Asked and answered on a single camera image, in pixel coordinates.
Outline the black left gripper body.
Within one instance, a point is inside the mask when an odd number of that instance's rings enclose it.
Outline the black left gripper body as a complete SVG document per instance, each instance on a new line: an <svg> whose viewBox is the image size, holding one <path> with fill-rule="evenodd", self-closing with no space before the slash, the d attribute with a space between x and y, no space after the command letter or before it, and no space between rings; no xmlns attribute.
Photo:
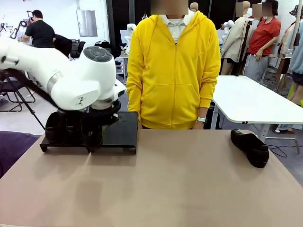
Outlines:
<svg viewBox="0 0 303 227"><path fill-rule="evenodd" d="M111 125L118 121L118 111L121 108L121 102L115 101L109 108L103 110L93 109L91 106L82 114L82 126Z"/></svg>

